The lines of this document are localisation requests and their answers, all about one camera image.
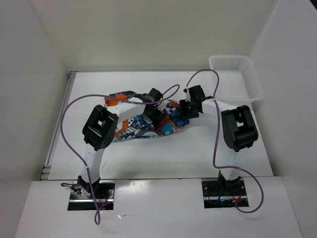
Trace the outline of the colourful patterned shorts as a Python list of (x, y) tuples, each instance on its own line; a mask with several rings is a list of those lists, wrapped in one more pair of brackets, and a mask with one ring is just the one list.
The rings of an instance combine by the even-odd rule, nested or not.
[(116, 129), (113, 141), (168, 136), (183, 129), (189, 123), (188, 119), (181, 118), (179, 103), (166, 100), (159, 106), (147, 105), (143, 114), (121, 122)]

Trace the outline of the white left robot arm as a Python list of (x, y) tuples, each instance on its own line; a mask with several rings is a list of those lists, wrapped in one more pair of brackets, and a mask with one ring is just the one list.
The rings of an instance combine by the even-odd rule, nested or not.
[(131, 98), (117, 95), (109, 99), (113, 104), (107, 102), (106, 106), (95, 106), (82, 130), (86, 146), (82, 158), (84, 167), (77, 184), (87, 198), (93, 198), (99, 192), (102, 157), (105, 149), (116, 138), (117, 126), (139, 115), (153, 119), (159, 113), (158, 104), (162, 102), (162, 93), (152, 88), (148, 94), (135, 94)]

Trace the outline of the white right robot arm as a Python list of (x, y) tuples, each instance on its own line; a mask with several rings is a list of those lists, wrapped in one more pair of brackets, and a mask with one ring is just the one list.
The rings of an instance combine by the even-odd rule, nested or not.
[(212, 163), (219, 170), (219, 196), (230, 194), (241, 180), (241, 167), (246, 149), (253, 146), (259, 134), (248, 106), (233, 106), (206, 96), (200, 85), (185, 88), (186, 98), (180, 100), (182, 119), (194, 119), (200, 114), (217, 119)]

